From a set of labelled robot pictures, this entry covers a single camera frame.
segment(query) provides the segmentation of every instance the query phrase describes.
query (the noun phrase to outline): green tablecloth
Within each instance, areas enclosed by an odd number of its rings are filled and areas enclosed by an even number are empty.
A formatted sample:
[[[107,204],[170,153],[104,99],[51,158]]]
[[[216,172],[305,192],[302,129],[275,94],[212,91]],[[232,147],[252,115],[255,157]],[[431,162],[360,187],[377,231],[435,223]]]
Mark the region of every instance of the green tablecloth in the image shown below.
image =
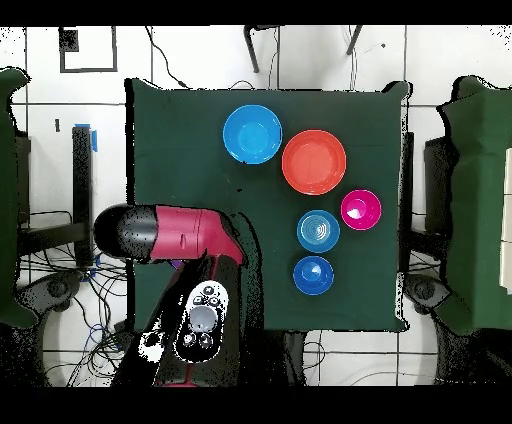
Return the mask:
[[[169,91],[136,79],[132,87],[136,202],[244,213],[262,251],[265,328],[404,329],[395,303],[400,104],[407,83],[384,93]],[[279,152],[261,165],[243,165],[224,148],[224,122],[244,104],[268,107],[283,128]],[[284,146],[306,129],[331,132],[347,154],[345,176],[322,196],[296,192],[281,172]],[[383,207],[378,225],[366,232],[349,229],[340,216],[343,196],[357,188],[373,191]],[[335,281],[320,296],[302,294],[292,279],[296,262],[310,254],[299,244],[296,226],[311,209],[329,211],[341,227],[336,246],[322,255],[332,264]],[[151,266],[136,266],[135,277],[137,327],[168,278]]]

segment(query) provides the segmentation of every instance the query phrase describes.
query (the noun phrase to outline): metal frame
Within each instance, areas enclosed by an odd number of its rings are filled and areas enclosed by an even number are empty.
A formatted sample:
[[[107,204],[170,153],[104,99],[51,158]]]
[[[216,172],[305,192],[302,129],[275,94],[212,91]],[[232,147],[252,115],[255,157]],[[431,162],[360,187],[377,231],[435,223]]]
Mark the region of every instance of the metal frame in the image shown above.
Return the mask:
[[[72,135],[74,222],[47,228],[21,229],[18,234],[18,255],[25,256],[74,243],[76,264],[86,267],[93,264],[91,135],[89,128],[84,127],[74,127]]]
[[[263,31],[269,28],[278,28],[280,31],[280,28],[284,25],[244,25],[244,38],[245,42],[247,44],[247,49],[249,50],[249,56],[251,58],[252,67],[254,69],[254,73],[257,74],[260,71],[260,68],[258,66],[258,59],[256,59],[256,53],[254,52],[254,45],[252,44],[252,38],[251,38],[251,30],[255,29],[256,31]],[[356,29],[354,31],[354,35],[350,39],[350,44],[347,49],[347,55],[350,56],[352,52],[354,51],[354,47],[356,45],[357,39],[359,38],[359,33],[361,32],[361,29],[363,28],[362,25],[356,25]],[[279,78],[279,52],[278,52],[278,58],[277,58],[277,77]]]
[[[112,29],[112,68],[66,68],[66,51],[77,51],[69,50],[63,47],[61,40],[64,34],[64,28],[59,27],[59,52],[60,52],[60,73],[85,73],[85,72],[117,72],[117,36],[116,27]]]

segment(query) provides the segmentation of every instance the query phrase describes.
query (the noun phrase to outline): white tile floor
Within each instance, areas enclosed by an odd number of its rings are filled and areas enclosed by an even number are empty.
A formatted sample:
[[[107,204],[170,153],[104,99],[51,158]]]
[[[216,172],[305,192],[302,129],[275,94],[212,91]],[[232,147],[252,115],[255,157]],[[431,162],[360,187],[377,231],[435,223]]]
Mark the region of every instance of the white tile floor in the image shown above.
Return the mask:
[[[386,84],[404,78],[413,84],[409,131],[415,133],[415,212],[425,211],[424,143],[444,134],[442,120],[434,107],[450,99],[452,84],[462,75],[476,74],[501,87],[512,84],[508,71],[512,66],[509,28],[363,26],[356,45],[356,90],[380,91]],[[66,66],[109,66],[109,49],[105,48],[110,42],[109,29],[79,27],[78,30],[81,50],[66,53]],[[153,28],[154,41],[166,53],[169,69],[193,88],[227,88],[240,79],[257,88],[267,88],[276,50],[273,32],[260,31],[253,35],[260,65],[260,73],[254,74],[241,25]],[[347,25],[283,27],[280,87],[349,89],[352,61],[345,55],[347,44]],[[164,60],[159,51],[151,48],[144,27],[117,27],[117,58],[115,73],[61,74],[57,28],[28,28],[27,31],[0,28],[0,68],[20,67],[31,77],[28,88],[13,95],[12,109],[18,128],[28,131],[32,139],[33,211],[71,210],[70,135],[71,127],[77,123],[89,123],[98,131],[98,152],[93,155],[94,215],[124,201],[123,79],[137,77],[163,88],[180,87],[167,75]],[[272,88],[277,82],[276,67],[274,61]],[[55,119],[59,119],[60,132],[56,132]],[[38,218],[40,225],[66,222],[65,215]],[[414,216],[413,226],[423,229],[423,217]],[[49,254],[63,255],[53,250]],[[33,271],[32,279],[40,275]],[[27,282],[28,275],[23,273],[19,284]],[[123,285],[123,282],[116,283],[115,290],[122,293]],[[99,322],[95,295],[87,284],[84,283],[77,297],[87,310],[88,321]],[[114,322],[121,320],[126,315],[124,298],[109,296],[108,299]],[[309,384],[431,384],[429,376],[435,375],[437,352],[432,321],[416,314],[406,299],[403,314],[410,328],[399,335],[324,331],[322,344],[326,357],[321,366],[306,370]],[[44,339],[46,366],[76,363],[88,335],[76,303],[64,313],[52,313]],[[311,332],[308,341],[318,340],[318,336],[319,332]],[[314,352],[316,346],[310,344],[306,351]],[[317,354],[305,353],[304,360],[306,365],[314,364]],[[52,370],[51,381],[63,385],[72,369],[73,366],[62,366]],[[84,386],[96,384],[85,376],[78,381],[83,381]]]

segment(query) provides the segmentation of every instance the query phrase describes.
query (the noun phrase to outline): orange plate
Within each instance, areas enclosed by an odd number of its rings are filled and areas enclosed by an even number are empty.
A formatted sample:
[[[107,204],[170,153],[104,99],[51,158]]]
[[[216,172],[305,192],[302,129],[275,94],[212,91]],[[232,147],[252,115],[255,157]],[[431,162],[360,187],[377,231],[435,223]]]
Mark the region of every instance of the orange plate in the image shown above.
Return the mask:
[[[345,150],[331,133],[307,130],[293,137],[283,151],[283,174],[303,194],[324,194],[343,178]]]

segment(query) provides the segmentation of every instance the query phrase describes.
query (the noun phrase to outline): grout line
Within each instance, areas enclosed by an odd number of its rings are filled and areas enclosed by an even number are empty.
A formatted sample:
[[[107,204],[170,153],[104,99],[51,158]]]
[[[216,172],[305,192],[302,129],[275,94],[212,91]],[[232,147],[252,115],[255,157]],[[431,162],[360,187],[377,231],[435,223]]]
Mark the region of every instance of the grout line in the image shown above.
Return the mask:
[[[151,40],[153,40],[153,27],[151,27]],[[151,47],[151,84],[153,84],[153,43],[149,43],[149,46]]]
[[[25,27],[25,72],[28,75],[28,27]],[[28,81],[25,84],[25,132],[28,137]],[[27,227],[30,229],[30,214],[28,216]],[[28,255],[28,284],[32,284],[32,253]]]
[[[315,353],[318,354],[317,350],[305,350],[304,353]],[[397,352],[345,352],[338,350],[326,351],[325,354],[328,355],[330,353],[334,353],[337,355],[396,355]],[[433,352],[398,352],[399,355],[426,355],[426,356],[436,356],[437,353]]]
[[[407,81],[407,25],[404,28],[404,81]]]
[[[43,353],[59,353],[59,352],[64,352],[64,353],[84,353],[84,352],[85,353],[91,353],[91,350],[43,349]],[[117,350],[105,350],[104,352],[105,353],[120,353]]]
[[[439,105],[408,105],[408,106],[405,106],[405,105],[402,105],[402,107],[438,107]]]
[[[396,334],[396,380],[395,386],[398,387],[398,373],[400,372],[400,333]]]
[[[27,105],[27,106],[126,106],[126,103],[11,103],[13,106],[21,106],[21,105]]]

